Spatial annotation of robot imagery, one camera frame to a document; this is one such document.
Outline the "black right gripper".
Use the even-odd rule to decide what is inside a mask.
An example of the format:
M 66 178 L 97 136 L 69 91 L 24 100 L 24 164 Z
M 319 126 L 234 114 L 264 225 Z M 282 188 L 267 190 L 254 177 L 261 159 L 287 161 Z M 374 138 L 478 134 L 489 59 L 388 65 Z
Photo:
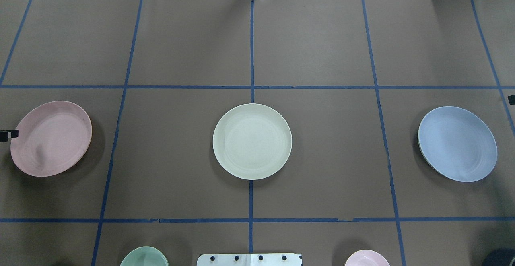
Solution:
M 509 105 L 515 105 L 515 95 L 508 96 L 508 103 Z

